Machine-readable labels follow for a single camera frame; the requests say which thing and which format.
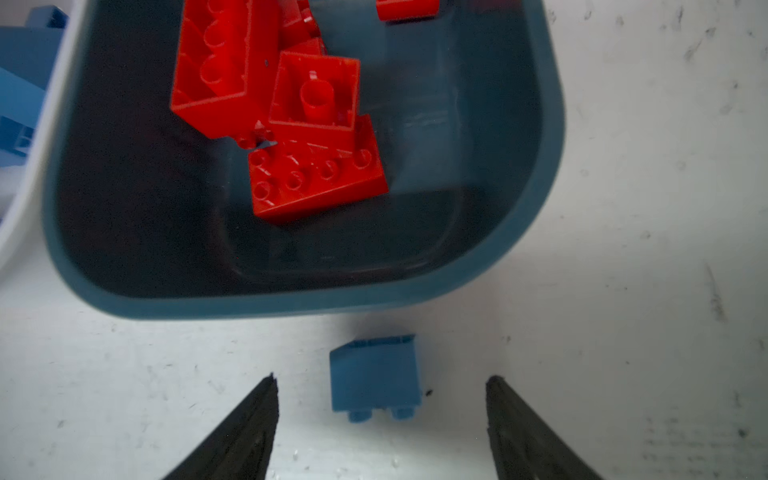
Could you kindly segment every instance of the white table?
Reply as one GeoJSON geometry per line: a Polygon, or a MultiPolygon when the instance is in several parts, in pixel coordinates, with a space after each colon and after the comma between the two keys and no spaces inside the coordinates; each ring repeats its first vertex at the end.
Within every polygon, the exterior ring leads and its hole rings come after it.
{"type": "Polygon", "coordinates": [[[159,478],[271,372],[272,478],[495,478],[491,374],[606,478],[768,478],[768,2],[547,6],[558,179],[513,251],[449,295],[139,323],[74,297],[37,227],[0,278],[0,478],[159,478]],[[405,332],[434,392],[416,418],[332,413],[328,352],[405,332]]]}

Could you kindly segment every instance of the blue bin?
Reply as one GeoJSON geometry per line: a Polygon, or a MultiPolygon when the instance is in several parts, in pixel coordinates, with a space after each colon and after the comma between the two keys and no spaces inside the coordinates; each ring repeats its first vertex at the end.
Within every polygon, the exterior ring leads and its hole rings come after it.
{"type": "Polygon", "coordinates": [[[535,218],[564,140],[541,0],[444,0],[387,25],[316,0],[331,55],[362,61],[391,193],[281,227],[251,213],[247,154],[168,107],[181,0],[87,8],[44,198],[69,286],[134,318],[402,306],[461,286],[535,218]]]}

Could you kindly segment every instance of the lego stud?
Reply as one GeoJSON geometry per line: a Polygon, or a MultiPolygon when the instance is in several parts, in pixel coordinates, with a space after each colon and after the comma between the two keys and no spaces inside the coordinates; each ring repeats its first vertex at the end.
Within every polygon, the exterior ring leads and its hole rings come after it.
{"type": "Polygon", "coordinates": [[[253,198],[258,201],[265,201],[272,194],[272,185],[270,182],[261,181],[253,187],[253,198]]]}
{"type": "Polygon", "coordinates": [[[359,410],[356,412],[349,412],[347,418],[349,423],[363,423],[371,419],[373,412],[370,410],[359,410]]]}
{"type": "Polygon", "coordinates": [[[355,152],[355,157],[353,159],[355,167],[358,167],[360,170],[362,170],[363,168],[367,168],[371,162],[373,162],[373,155],[371,155],[370,151],[363,148],[362,150],[355,152]]]}
{"type": "Polygon", "coordinates": [[[253,150],[258,145],[256,134],[252,131],[237,135],[234,139],[237,146],[243,150],[253,150]]]}
{"type": "Polygon", "coordinates": [[[216,55],[206,58],[200,66],[200,79],[216,95],[229,95],[243,90],[243,79],[235,66],[216,55]]]}
{"type": "Polygon", "coordinates": [[[416,411],[410,407],[401,407],[398,409],[391,409],[389,413],[395,420],[409,420],[416,414],[416,411]]]}
{"type": "Polygon", "coordinates": [[[322,125],[333,123],[336,116],[336,102],[333,85],[330,82],[318,78],[305,81],[299,96],[308,122],[322,125]]]}
{"type": "Polygon", "coordinates": [[[323,180],[333,180],[339,176],[339,164],[335,160],[326,160],[320,166],[320,178],[323,180]]]}
{"type": "Polygon", "coordinates": [[[265,168],[272,161],[272,157],[262,148],[251,152],[251,154],[248,155],[248,161],[254,167],[265,168]]]}
{"type": "Polygon", "coordinates": [[[286,188],[293,191],[301,190],[305,183],[306,177],[304,177],[304,174],[299,171],[293,171],[286,180],[286,188]]]}
{"type": "Polygon", "coordinates": [[[243,58],[245,55],[243,39],[238,38],[223,20],[208,25],[203,33],[203,42],[214,55],[222,58],[243,58]]]}

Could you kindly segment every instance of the red duplo brick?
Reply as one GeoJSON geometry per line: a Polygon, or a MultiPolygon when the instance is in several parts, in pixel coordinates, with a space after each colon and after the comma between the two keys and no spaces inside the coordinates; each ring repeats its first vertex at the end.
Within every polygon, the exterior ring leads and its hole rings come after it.
{"type": "Polygon", "coordinates": [[[208,138],[266,123],[278,64],[277,0],[186,0],[170,109],[208,138]]]}
{"type": "Polygon", "coordinates": [[[351,151],[359,85],[356,58],[281,52],[269,117],[276,139],[351,151]]]}
{"type": "Polygon", "coordinates": [[[311,38],[307,41],[297,43],[293,47],[283,49],[283,51],[291,51],[293,53],[306,53],[308,55],[327,55],[328,50],[326,44],[323,43],[323,39],[320,37],[311,38]]]}
{"type": "Polygon", "coordinates": [[[307,0],[280,0],[280,50],[320,36],[307,0]]]}
{"type": "Polygon", "coordinates": [[[369,115],[356,122],[356,148],[299,141],[248,156],[253,213],[285,223],[389,191],[369,115]]]}
{"type": "Polygon", "coordinates": [[[382,22],[398,22],[437,15],[440,0],[376,0],[376,12],[382,22]]]}

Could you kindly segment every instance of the hollow tube inside brick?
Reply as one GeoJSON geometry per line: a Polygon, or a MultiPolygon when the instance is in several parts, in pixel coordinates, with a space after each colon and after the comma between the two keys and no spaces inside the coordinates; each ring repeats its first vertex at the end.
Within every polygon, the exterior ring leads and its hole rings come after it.
{"type": "Polygon", "coordinates": [[[208,11],[219,22],[233,27],[239,36],[245,36],[248,7],[244,0],[208,0],[208,11]]]}
{"type": "Polygon", "coordinates": [[[306,120],[313,124],[331,125],[336,119],[336,100],[333,85],[312,78],[305,81],[299,92],[306,120]]]}
{"type": "Polygon", "coordinates": [[[216,20],[205,29],[203,41],[214,55],[232,58],[235,65],[243,67],[245,62],[245,41],[226,22],[216,20]]]}
{"type": "Polygon", "coordinates": [[[235,94],[243,90],[243,77],[228,58],[211,55],[200,66],[200,79],[216,95],[235,94]]]}

